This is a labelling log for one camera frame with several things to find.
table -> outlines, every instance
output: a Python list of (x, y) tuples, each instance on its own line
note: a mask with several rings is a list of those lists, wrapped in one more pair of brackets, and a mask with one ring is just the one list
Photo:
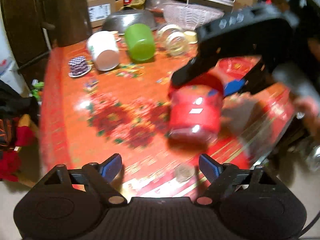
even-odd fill
[[(168, 82), (172, 71), (195, 56), (196, 45), (184, 56), (171, 57), (157, 44), (153, 59), (133, 64), (121, 40), (119, 68), (102, 73), (93, 67), (81, 78), (70, 78), (70, 59), (91, 58), (85, 44), (54, 48), (50, 55), (40, 122), (40, 152), (47, 171), (59, 163), (77, 169), (120, 153), (124, 177), (118, 190), (128, 199), (194, 199), (208, 181), (197, 170), (190, 180), (177, 182), (173, 175), (177, 165), (197, 165), (199, 155), (206, 152), (220, 163), (250, 168), (270, 152), (292, 119), (289, 91), (275, 84), (254, 96), (226, 98), (221, 132), (209, 149), (172, 143), (167, 138)], [(244, 76), (257, 61), (257, 57), (223, 59), (211, 71), (229, 82)], [(95, 80), (95, 93), (90, 94), (88, 85)]]

white woven basket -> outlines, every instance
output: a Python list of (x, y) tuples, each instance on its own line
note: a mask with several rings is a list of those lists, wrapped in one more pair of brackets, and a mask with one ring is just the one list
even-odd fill
[(179, 25), (185, 30), (195, 28), (219, 19), (224, 12), (197, 4), (164, 3), (163, 15), (166, 22)]

beige tile floor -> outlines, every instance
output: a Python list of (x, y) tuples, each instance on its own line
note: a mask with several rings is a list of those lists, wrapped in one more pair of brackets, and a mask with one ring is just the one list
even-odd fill
[[(39, 179), (40, 165), (36, 147), (20, 152), (22, 171), (32, 179)], [(298, 156), (287, 154), (281, 158), (279, 177), (302, 201), (308, 212), (307, 223), (320, 210), (320, 171), (310, 173)], [(0, 182), (0, 240), (20, 240), (12, 214), (15, 205), (27, 193), (28, 188), (18, 183)], [(320, 221), (304, 237), (320, 239)]]

yellow cloth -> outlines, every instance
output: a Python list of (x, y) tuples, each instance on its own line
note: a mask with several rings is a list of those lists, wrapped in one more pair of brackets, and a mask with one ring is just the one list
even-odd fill
[(123, 10), (124, 7), (130, 7), (132, 9), (144, 9), (145, 1), (146, 0), (132, 0), (129, 5), (121, 7), (120, 10)]

green cup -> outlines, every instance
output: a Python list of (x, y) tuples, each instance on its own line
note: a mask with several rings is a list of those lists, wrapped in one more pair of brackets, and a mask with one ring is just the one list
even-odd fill
[(124, 33), (130, 57), (137, 61), (151, 59), (156, 52), (155, 41), (149, 26), (137, 23), (129, 26)]

